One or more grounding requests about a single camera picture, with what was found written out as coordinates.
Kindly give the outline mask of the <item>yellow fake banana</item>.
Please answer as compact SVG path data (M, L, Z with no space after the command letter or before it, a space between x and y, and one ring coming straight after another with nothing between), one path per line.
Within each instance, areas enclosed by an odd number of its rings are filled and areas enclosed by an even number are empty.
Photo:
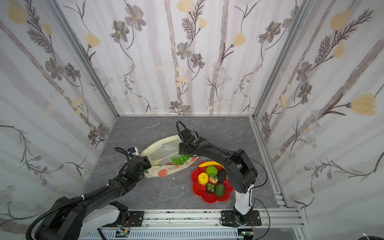
M215 161L209 161L199 164L199 168L209 167L209 166L220 166L221 168L224 168L221 164L215 162Z

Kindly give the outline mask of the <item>green fake grape bunch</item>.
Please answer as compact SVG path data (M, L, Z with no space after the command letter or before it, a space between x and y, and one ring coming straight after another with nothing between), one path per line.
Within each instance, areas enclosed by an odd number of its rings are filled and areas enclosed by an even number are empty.
M180 156L172 157L171 160L174 165L183 165L190 158L191 156L189 155L180 155Z

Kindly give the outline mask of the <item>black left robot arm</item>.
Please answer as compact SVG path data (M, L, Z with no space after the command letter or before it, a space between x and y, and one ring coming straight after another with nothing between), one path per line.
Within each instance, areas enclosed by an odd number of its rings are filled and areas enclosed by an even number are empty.
M142 157L134 148L127 151L116 147L115 151L126 156L118 175L106 185L90 193L68 199L58 199L52 208L35 219L26 231L27 240L77 240L83 220L100 207L129 193L152 167L147 157Z

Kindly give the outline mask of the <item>red flower-shaped plastic bowl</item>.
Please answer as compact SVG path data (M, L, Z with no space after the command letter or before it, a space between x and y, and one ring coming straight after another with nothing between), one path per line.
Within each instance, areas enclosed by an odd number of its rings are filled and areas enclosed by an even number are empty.
M232 188L232 186L230 185L229 183L229 180L226 179L222 184L225 185L226 187L226 193L223 197L219 198L214 194L207 194L206 193L206 185L205 186L202 186L199 184L198 182L198 176L200 173L205 173L206 172L206 168L207 167L204 167L204 168L199 168L197 167L196 170L194 170L192 173L191 173L191 180L193 182L193 185L192 185L192 190L193 192L195 193L196 196L200 196L203 201L205 203L208 203L208 204L213 204L215 202L226 202L229 198L230 198L230 195L231 193L234 191L234 189Z

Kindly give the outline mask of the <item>dark green fake fruit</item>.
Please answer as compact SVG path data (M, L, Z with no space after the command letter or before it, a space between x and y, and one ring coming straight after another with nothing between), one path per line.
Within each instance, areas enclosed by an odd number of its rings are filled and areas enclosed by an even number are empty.
M226 187L224 184L217 184L215 187L215 195L219 198L223 197L226 193Z

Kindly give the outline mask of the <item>yellow fake lemon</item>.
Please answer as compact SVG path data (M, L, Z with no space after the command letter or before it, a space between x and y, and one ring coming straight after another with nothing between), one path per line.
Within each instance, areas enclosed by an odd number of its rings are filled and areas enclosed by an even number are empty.
M198 176L198 182L202 186L207 185L209 183L209 175L207 173L200 173Z

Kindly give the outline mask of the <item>bright green fake fruit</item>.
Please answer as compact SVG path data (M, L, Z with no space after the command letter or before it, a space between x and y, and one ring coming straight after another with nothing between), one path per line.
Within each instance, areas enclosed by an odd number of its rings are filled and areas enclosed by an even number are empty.
M219 170L218 170L218 168L216 166L208 166L206 168L206 173L207 173L207 175L209 177L212 176L212 175L216 176L218 174L218 172L219 172Z

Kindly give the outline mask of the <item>small black fake fruit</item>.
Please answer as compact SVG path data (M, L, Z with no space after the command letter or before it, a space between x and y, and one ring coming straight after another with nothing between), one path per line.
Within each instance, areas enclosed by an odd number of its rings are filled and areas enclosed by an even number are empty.
M218 183L223 183L227 179L227 174L226 174L225 169L221 169L218 172L217 178L218 178Z

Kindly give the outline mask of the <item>pale yellow plastic bag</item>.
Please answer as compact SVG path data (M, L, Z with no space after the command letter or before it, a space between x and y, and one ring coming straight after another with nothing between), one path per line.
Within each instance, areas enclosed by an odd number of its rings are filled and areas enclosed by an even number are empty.
M191 157L183 165L174 165L171 158L180 156L179 154L179 136L174 135L164 139L161 139L149 147L147 147L142 153L142 157L147 157L152 167L145 171L145 177L165 177L176 172L182 171L191 166L198 157Z

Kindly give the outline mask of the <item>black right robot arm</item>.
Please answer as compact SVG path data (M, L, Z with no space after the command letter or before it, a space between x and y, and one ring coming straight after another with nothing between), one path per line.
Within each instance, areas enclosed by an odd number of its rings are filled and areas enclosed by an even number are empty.
M251 222L255 202L252 201L252 190L258 172L252 159L244 150L226 150L217 147L198 133L188 129L181 121L176 121L176 129L181 139L179 153L191 157L206 157L221 164L229 178L229 184L236 191L235 206L227 214L222 212L221 225L240 227Z

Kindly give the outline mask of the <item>fake red strawberry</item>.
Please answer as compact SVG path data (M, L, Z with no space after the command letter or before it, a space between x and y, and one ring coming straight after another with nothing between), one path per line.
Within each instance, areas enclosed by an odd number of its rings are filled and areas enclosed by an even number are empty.
M217 175L211 175L210 177L209 177L209 183L210 184L213 184L213 185L216 185L217 183L218 183L218 177L217 177Z

